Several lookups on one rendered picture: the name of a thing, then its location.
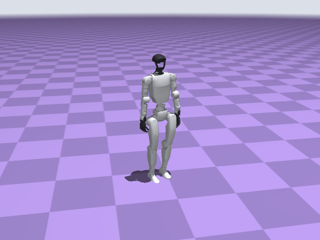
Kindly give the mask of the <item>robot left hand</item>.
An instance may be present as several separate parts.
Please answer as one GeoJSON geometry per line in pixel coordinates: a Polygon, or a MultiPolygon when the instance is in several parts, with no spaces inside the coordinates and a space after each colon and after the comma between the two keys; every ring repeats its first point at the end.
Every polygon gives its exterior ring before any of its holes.
{"type": "Polygon", "coordinates": [[[181,124],[181,120],[180,120],[180,117],[179,117],[180,112],[181,112],[181,111],[178,110],[177,114],[174,113],[174,114],[176,115],[176,128],[181,124]]]}

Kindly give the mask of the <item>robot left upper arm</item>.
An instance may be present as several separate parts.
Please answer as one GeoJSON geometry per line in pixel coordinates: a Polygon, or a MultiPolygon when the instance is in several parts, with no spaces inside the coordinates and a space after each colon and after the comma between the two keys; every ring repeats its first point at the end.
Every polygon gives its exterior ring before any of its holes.
{"type": "Polygon", "coordinates": [[[177,76],[174,73],[169,73],[170,74],[170,89],[171,89],[171,97],[172,98],[177,98],[179,97],[179,92],[176,90],[177,89],[177,76]]]}

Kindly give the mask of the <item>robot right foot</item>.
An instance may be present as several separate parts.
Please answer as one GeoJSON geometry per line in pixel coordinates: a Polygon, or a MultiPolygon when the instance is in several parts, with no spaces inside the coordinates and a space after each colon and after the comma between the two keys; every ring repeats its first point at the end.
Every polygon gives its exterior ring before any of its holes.
{"type": "Polygon", "coordinates": [[[151,181],[154,183],[159,183],[159,179],[155,176],[155,174],[152,173],[152,176],[150,175],[150,172],[148,172],[147,176],[150,178],[151,181]]]}

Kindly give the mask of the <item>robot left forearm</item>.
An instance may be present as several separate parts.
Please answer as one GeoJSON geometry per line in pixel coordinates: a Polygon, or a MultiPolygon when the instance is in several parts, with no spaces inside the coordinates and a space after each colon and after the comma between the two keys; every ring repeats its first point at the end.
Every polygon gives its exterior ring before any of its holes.
{"type": "MultiPolygon", "coordinates": [[[[174,103],[174,113],[175,114],[178,114],[178,110],[180,110],[180,96],[179,97],[176,97],[176,98],[173,98],[173,103],[174,103]]],[[[181,110],[180,110],[181,111],[181,110]]]]}

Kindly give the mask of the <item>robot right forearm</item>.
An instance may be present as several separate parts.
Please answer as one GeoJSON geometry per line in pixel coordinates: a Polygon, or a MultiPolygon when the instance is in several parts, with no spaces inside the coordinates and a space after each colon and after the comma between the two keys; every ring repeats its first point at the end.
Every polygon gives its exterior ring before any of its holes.
{"type": "MultiPolygon", "coordinates": [[[[147,107],[148,104],[144,103],[145,99],[144,97],[141,98],[141,112],[140,112],[140,120],[144,121],[144,117],[147,116],[147,107]]],[[[147,117],[146,117],[147,118],[147,117]]]]}

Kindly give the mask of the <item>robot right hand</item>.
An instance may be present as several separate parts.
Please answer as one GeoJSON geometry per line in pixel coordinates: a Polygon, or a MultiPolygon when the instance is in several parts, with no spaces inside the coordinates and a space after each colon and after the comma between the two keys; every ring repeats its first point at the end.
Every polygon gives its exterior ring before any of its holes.
{"type": "Polygon", "coordinates": [[[146,117],[144,117],[143,120],[140,120],[140,129],[141,129],[142,131],[144,131],[144,132],[148,132],[149,129],[147,128],[145,122],[146,122],[146,117]],[[147,129],[148,131],[146,131],[146,129],[147,129]]]}

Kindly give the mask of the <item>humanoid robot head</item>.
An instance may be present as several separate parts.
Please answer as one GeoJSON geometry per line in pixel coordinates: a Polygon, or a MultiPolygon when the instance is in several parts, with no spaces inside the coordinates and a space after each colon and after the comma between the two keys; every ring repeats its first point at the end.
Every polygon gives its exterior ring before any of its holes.
{"type": "MultiPolygon", "coordinates": [[[[162,70],[165,68],[165,64],[166,64],[166,58],[162,55],[162,54],[155,54],[153,57],[152,57],[152,61],[155,62],[155,65],[156,65],[156,70],[155,72],[158,72],[158,73],[155,73],[157,75],[162,75],[164,74],[164,72],[162,72],[162,70]],[[158,64],[159,63],[162,63],[163,62],[163,67],[158,67],[158,64]]],[[[154,74],[153,73],[153,74],[154,74]]]]}

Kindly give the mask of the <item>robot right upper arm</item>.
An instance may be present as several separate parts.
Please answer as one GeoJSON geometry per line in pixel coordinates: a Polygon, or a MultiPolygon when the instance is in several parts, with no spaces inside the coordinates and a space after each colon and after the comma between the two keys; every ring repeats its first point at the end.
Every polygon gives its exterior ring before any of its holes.
{"type": "Polygon", "coordinates": [[[152,76],[145,76],[141,80],[142,82],[142,97],[144,97],[144,103],[150,102],[150,97],[148,96],[149,85],[152,82],[152,76]]]}

